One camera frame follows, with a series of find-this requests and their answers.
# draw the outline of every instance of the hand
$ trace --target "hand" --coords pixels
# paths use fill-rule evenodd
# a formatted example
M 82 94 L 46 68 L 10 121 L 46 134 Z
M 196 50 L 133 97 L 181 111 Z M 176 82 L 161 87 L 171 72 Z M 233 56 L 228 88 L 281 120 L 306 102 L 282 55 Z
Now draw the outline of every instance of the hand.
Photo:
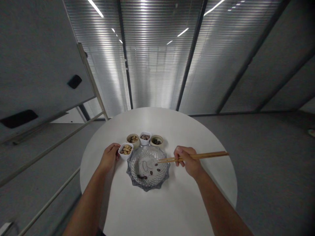
M 186 167 L 187 173 L 192 176 L 194 179 L 196 179 L 203 171 L 203 167 L 201 166 L 201 163 L 199 160 L 194 160 L 190 157 L 190 155 L 197 154 L 196 150 L 192 147 L 182 147 L 177 146 L 174 155 L 175 159 L 178 160 L 179 157 L 184 159 L 184 162 L 176 162 L 176 166 L 179 166 L 179 163 L 182 165 L 182 167 Z
M 119 154 L 118 149 L 120 148 L 120 145 L 117 143 L 110 144 L 103 153 L 101 162 L 99 163 L 99 168 L 106 173 L 108 173 L 112 166 L 115 163 L 115 160 L 118 160 Z

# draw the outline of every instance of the black eraser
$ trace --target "black eraser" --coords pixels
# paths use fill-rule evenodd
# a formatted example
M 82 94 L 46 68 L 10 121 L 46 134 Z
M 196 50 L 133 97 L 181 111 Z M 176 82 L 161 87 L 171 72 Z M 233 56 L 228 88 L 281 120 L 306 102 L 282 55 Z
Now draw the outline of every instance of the black eraser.
M 15 115 L 3 118 L 0 122 L 8 128 L 16 128 L 35 120 L 38 115 L 32 110 L 25 110 Z
M 80 76 L 75 75 L 74 77 L 72 77 L 71 80 L 69 80 L 69 82 L 67 83 L 71 88 L 76 89 L 79 84 L 82 82 L 82 79 L 80 78 Z

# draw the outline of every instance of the nut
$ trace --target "nut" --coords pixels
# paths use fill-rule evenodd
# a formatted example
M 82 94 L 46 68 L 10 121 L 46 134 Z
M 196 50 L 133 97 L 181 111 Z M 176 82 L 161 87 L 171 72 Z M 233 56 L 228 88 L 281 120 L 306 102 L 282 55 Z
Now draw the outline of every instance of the nut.
M 140 138 L 143 139 L 143 140 L 149 140 L 150 136 L 143 134 Z
M 120 154 L 129 155 L 132 151 L 132 147 L 129 145 L 125 145 L 123 150 L 120 151 Z
M 138 137 L 135 135 L 128 140 L 129 143 L 135 143 L 136 141 L 138 141 Z
M 160 145 L 162 142 L 157 139 L 153 139 L 152 143 L 154 143 L 155 145 Z

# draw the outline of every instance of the floor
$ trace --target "floor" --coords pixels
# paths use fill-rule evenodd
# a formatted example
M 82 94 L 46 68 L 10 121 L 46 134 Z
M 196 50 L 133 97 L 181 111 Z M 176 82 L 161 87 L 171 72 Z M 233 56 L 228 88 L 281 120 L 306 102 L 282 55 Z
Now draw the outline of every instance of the floor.
M 315 216 L 315 139 L 306 129 L 315 125 L 314 116 L 290 112 L 194 119 L 230 153 L 238 181 L 236 210 L 254 235 L 308 235 Z M 89 139 L 103 124 L 93 122 L 0 188 L 0 225 L 15 222 L 8 235 L 17 235 L 77 169 Z M 1 145 L 0 177 L 78 126 L 50 124 L 18 146 Z M 61 235 L 79 198 L 77 175 L 27 235 Z

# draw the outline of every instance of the whiteboard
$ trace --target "whiteboard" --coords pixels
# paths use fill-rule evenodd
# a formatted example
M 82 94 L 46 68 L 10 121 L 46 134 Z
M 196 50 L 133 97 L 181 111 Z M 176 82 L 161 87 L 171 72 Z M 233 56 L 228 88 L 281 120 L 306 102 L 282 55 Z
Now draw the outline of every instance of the whiteboard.
M 33 110 L 17 128 L 0 124 L 0 141 L 95 97 L 62 0 L 1 0 L 0 119 Z M 67 85 L 74 76 L 82 82 Z

